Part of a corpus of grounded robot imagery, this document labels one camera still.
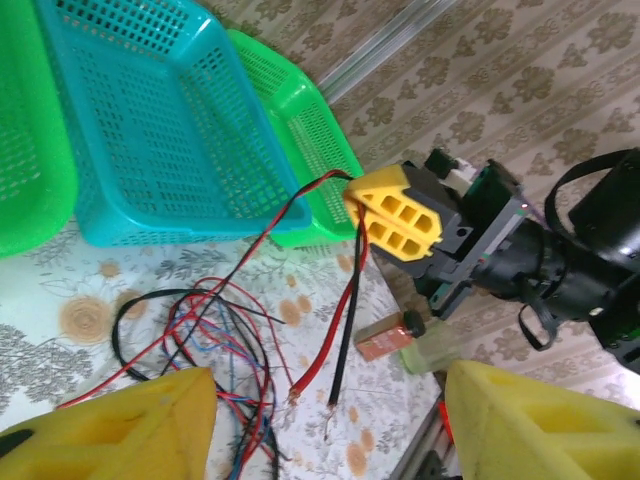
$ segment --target table surface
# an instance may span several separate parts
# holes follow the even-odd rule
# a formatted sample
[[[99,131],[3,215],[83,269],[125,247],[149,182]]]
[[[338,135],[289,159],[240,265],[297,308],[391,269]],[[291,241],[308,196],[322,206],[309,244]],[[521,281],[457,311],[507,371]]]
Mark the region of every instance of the table surface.
[[[158,288],[188,287],[204,276],[224,276],[248,245],[97,249],[84,242],[72,221],[40,249],[1,260],[0,429],[47,413],[116,371],[109,334],[118,305]],[[270,314],[286,321],[276,324],[276,331],[294,381],[320,348],[351,275],[352,259],[352,243],[282,250],[268,242],[234,277]],[[154,300],[129,312],[122,324],[125,354],[133,356],[159,335],[167,306],[167,301]],[[354,331],[397,308],[380,271],[369,262]],[[269,339],[267,325],[259,317],[257,321]],[[366,363],[352,346],[339,406],[327,424],[326,401],[340,338],[341,330],[329,360],[295,408],[284,401],[289,384],[273,342],[266,342],[279,401],[274,428],[281,451],[291,459],[283,462],[284,480],[386,478],[439,393],[432,375],[408,375],[397,356]],[[228,355],[218,350],[200,355],[216,380],[229,387]],[[158,350],[145,365],[159,369],[162,362]],[[234,387],[240,391],[248,368],[234,362]],[[107,390],[130,383],[120,378]],[[223,478],[230,471],[235,430],[220,402],[207,478]],[[266,456],[259,452],[243,478],[266,478],[267,472]]]

